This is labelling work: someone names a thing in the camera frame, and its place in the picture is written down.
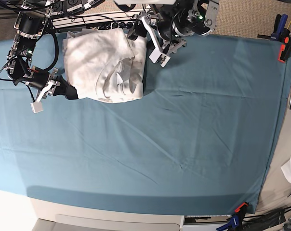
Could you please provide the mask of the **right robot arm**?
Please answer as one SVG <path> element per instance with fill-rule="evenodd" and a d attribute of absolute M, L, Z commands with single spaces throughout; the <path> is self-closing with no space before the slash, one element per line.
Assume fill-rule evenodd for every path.
<path fill-rule="evenodd" d="M 68 100 L 78 99 L 76 89 L 55 68 L 60 50 L 55 30 L 52 29 L 51 16 L 59 3 L 58 0 L 24 0 L 20 7 L 10 7 L 0 0 L 1 8 L 18 14 L 14 24 L 17 32 L 8 52 L 7 62 L 1 70 L 7 72 L 7 82 L 14 85 L 22 83 L 28 90 L 37 90 L 36 95 L 31 95 L 31 108 L 34 113 L 43 111 L 41 101 L 47 96 L 62 95 Z M 31 63 L 36 44 L 44 34 L 51 34 L 55 55 L 53 62 L 41 69 Z"/>

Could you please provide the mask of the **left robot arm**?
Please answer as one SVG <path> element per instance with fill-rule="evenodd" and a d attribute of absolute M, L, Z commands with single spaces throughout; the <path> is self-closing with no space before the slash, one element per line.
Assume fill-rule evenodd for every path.
<path fill-rule="evenodd" d="M 173 4 L 150 4 L 148 11 L 135 14 L 128 39 L 150 36 L 149 59 L 161 67 L 170 55 L 186 46 L 185 37 L 207 36 L 216 29 L 219 0 L 175 0 Z"/>

